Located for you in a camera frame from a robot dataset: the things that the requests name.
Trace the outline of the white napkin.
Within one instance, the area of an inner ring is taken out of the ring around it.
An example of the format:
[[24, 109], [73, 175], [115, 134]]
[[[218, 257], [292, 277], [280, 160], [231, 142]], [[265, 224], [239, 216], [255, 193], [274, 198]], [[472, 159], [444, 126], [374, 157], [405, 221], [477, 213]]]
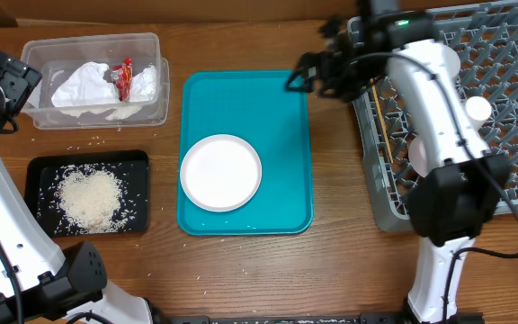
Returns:
[[55, 91], [51, 102], [55, 107], [70, 107], [64, 114], [76, 118], [92, 112], [83, 106], [118, 104], [120, 100], [114, 85], [104, 79], [109, 69], [105, 63], [84, 63]]
[[[149, 66], [131, 79], [129, 101], [138, 103], [150, 101], [156, 94], [156, 67]], [[141, 106], [132, 105], [125, 108], [118, 108], [106, 117], [107, 121], [118, 121], [129, 118], [139, 112]]]

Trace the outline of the grey-green bowl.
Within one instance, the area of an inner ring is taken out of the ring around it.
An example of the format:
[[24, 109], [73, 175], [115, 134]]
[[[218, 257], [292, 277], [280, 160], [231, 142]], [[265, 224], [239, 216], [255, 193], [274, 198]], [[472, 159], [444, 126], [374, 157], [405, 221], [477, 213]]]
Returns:
[[457, 52], [447, 45], [442, 46], [442, 53], [448, 74], [452, 79], [458, 77], [460, 72], [460, 57]]

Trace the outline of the small pink bowl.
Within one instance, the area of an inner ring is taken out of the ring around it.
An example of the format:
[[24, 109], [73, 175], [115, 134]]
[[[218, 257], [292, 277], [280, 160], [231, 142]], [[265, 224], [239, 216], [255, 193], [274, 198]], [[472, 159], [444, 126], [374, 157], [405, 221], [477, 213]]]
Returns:
[[424, 143], [420, 137], [415, 137], [408, 147], [408, 161], [411, 167], [421, 177], [426, 177], [429, 173], [426, 165], [426, 153]]

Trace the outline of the red sauce packet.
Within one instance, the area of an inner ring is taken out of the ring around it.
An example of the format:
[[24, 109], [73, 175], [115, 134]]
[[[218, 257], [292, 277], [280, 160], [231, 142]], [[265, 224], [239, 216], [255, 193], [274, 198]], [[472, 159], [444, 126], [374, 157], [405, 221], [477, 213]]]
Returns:
[[131, 58], [125, 58], [120, 65], [112, 68], [112, 82], [117, 90], [118, 97], [121, 102], [128, 102], [130, 100], [132, 76], [133, 72]]

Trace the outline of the white cup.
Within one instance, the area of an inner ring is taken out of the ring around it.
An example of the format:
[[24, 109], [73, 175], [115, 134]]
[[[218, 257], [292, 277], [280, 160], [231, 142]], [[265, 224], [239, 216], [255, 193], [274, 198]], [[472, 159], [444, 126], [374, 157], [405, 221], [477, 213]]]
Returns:
[[482, 96], [472, 96], [464, 103], [472, 127], [478, 131], [492, 115], [491, 103]]

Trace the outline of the pile of white rice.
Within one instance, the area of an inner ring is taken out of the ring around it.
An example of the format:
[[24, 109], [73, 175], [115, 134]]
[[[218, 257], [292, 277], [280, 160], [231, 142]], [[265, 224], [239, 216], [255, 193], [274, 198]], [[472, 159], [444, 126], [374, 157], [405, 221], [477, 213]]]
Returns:
[[35, 219], [51, 237], [141, 231], [147, 224], [146, 170], [139, 163], [47, 166]]

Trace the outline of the large white plate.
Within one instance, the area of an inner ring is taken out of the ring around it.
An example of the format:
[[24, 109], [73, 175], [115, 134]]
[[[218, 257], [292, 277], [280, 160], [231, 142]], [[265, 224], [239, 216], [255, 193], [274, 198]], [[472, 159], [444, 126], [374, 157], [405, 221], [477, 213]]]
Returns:
[[230, 212], [253, 198], [262, 175], [261, 159], [247, 141], [217, 134], [199, 140], [187, 151], [180, 183], [196, 206], [209, 212]]

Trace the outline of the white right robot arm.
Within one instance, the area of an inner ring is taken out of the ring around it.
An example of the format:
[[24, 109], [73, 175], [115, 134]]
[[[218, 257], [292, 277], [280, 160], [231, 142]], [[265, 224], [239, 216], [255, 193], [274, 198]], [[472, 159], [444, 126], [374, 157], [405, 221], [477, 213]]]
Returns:
[[433, 17], [403, 11], [395, 1], [362, 0], [359, 41], [329, 19], [320, 28], [326, 46], [305, 53], [286, 82], [290, 92], [346, 102], [382, 78], [403, 96], [424, 143], [427, 177], [407, 200], [421, 239], [415, 281], [396, 316], [399, 323], [479, 323], [460, 315], [455, 296], [466, 256], [499, 202], [511, 166], [495, 155], [469, 120], [452, 83]]

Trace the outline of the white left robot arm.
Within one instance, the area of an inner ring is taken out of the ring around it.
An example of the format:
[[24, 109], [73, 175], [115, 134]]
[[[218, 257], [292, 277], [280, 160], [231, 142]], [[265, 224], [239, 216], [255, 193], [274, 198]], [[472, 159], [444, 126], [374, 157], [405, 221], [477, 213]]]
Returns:
[[[18, 130], [14, 118], [40, 80], [38, 70], [0, 50], [0, 134]], [[92, 243], [62, 249], [53, 242], [0, 157], [0, 323], [37, 318], [68, 323], [166, 321], [149, 300], [108, 280]]]

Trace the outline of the clear plastic waste bin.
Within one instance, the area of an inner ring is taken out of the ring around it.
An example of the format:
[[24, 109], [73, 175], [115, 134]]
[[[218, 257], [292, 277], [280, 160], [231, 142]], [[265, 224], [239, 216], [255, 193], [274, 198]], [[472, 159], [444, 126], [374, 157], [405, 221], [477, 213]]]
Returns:
[[40, 130], [157, 126], [165, 122], [170, 79], [151, 32], [25, 44], [22, 61], [42, 74], [22, 111]]

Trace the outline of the grey dishwasher rack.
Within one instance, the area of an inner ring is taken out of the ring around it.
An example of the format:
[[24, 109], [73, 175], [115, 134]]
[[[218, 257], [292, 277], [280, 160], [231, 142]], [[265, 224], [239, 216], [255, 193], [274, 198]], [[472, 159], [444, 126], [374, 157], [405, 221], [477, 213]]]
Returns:
[[[485, 97], [492, 115], [480, 128], [496, 154], [506, 154], [512, 173], [506, 193], [518, 208], [518, 1], [432, 8], [439, 39], [460, 57], [455, 85], [460, 98]], [[407, 231], [408, 193], [421, 181], [409, 164], [407, 149], [415, 138], [401, 95], [382, 79], [376, 85], [393, 157], [389, 163], [371, 89], [353, 101], [362, 136], [362, 167], [376, 225], [383, 231]]]

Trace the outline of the black food waste tray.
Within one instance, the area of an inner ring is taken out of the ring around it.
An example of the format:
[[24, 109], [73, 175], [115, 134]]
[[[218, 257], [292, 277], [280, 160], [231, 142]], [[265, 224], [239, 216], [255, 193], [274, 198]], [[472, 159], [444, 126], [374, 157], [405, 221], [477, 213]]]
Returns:
[[[120, 188], [120, 207], [102, 229], [81, 224], [60, 207], [65, 178], [73, 172], [90, 176], [95, 171], [112, 175]], [[24, 201], [52, 238], [144, 232], [149, 224], [148, 198], [149, 158], [142, 150], [36, 157], [27, 168]]]

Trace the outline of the teal serving tray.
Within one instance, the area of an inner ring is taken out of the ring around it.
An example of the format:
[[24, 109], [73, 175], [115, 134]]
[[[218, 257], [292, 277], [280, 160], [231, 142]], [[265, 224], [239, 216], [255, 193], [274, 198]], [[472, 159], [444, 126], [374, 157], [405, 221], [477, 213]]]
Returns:
[[205, 211], [180, 191], [177, 221], [193, 236], [287, 235], [313, 220], [307, 97], [288, 92], [288, 70], [200, 72], [183, 86], [179, 155], [199, 140], [229, 134], [258, 153], [262, 180], [244, 206]]

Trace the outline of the white napkin in bin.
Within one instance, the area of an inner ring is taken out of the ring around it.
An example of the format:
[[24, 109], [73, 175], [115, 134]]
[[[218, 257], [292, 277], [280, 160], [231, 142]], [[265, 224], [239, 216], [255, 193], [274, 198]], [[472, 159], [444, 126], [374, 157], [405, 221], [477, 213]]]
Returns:
[[[131, 79], [129, 101], [138, 103], [150, 101], [156, 94], [156, 67], [149, 66]], [[125, 108], [118, 108], [106, 117], [107, 121], [118, 121], [129, 118], [139, 112], [141, 106], [132, 105]]]

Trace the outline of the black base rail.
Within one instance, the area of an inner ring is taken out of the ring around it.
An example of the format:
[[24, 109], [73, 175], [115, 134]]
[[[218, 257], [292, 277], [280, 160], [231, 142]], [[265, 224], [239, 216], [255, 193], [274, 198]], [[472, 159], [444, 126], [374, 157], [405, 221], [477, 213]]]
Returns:
[[172, 317], [172, 324], [397, 324], [410, 323], [395, 312], [367, 312], [354, 316], [307, 316], [307, 317], [267, 317], [212, 319], [207, 316]]

